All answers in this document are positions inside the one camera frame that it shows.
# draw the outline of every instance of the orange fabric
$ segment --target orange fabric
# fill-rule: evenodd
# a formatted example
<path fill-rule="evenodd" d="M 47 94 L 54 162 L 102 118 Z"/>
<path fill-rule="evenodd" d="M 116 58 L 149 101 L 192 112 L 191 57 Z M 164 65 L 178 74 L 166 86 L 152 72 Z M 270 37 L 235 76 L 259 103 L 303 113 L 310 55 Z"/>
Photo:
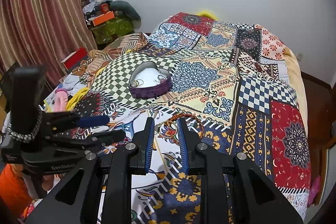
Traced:
<path fill-rule="evenodd" d="M 9 164 L 0 174 L 0 196 L 16 218 L 32 201 L 23 179 L 14 174 Z"/>

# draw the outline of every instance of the striped curtain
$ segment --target striped curtain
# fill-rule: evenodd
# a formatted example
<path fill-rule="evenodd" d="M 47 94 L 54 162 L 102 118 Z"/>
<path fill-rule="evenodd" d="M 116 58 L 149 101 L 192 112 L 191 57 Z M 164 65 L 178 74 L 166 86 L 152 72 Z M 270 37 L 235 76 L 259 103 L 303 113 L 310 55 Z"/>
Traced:
<path fill-rule="evenodd" d="M 15 61 L 44 65 L 50 86 L 65 75 L 60 61 L 96 44 L 82 7 L 87 0 L 0 0 L 0 71 Z"/>

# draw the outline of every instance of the bedspread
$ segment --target bedspread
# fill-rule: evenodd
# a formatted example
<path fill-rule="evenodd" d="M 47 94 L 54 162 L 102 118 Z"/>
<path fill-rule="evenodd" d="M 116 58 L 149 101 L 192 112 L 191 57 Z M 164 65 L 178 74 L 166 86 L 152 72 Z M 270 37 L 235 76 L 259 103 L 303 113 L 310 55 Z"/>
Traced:
<path fill-rule="evenodd" d="M 298 64 L 278 37 L 260 25 L 178 13 L 148 39 L 139 35 L 121 43 L 120 51 L 125 53 L 110 61 L 75 111 L 109 115 L 110 130 L 126 132 L 121 144 L 144 128 L 147 117 L 158 124 L 173 114 L 193 114 L 204 126 L 202 142 L 222 153 L 246 153 L 304 219 L 310 187 L 306 101 L 301 77 L 294 81 L 288 75 L 288 70 L 297 73 Z M 167 94 L 151 99 L 131 96 L 128 80 L 145 61 L 170 72 L 172 87 Z M 199 133 L 194 119 L 187 123 L 189 130 Z M 86 138 L 96 130 L 70 135 Z M 174 133 L 164 126 L 163 134 L 171 138 L 155 134 L 149 173 L 132 176 L 133 223 L 200 222 L 201 177 L 180 172 Z M 104 146 L 100 154 L 114 152 L 121 144 Z M 231 209 L 229 216 L 232 223 Z"/>

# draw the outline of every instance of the pink object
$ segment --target pink object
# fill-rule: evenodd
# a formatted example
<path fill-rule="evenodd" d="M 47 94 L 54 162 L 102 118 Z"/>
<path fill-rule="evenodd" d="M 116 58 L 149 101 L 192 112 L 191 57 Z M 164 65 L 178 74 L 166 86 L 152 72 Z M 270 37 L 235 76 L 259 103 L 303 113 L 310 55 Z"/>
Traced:
<path fill-rule="evenodd" d="M 320 190 L 320 179 L 321 176 L 318 176 L 312 183 L 309 196 L 308 196 L 308 206 L 312 205 L 317 193 Z"/>
<path fill-rule="evenodd" d="M 54 112 L 66 111 L 68 104 L 68 94 L 65 89 L 58 89 L 55 91 Z"/>

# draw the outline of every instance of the metal bolt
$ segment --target metal bolt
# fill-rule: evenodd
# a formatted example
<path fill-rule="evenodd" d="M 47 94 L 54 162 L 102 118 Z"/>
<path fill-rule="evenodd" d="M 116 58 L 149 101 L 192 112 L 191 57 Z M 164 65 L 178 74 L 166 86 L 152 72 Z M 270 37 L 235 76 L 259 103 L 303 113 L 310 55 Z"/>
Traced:
<path fill-rule="evenodd" d="M 96 158 L 96 153 L 88 153 L 86 154 L 87 160 L 94 160 Z"/>
<path fill-rule="evenodd" d="M 136 147 L 136 145 L 134 143 L 128 143 L 126 145 L 126 149 L 127 150 L 133 150 Z"/>
<path fill-rule="evenodd" d="M 237 154 L 237 158 L 240 159 L 240 160 L 245 160 L 246 157 L 247 157 L 246 154 L 243 153 L 243 152 L 239 152 L 239 153 Z"/>
<path fill-rule="evenodd" d="M 206 143 L 199 143 L 197 145 L 197 148 L 200 149 L 200 150 L 205 150 L 208 148 L 208 145 Z"/>

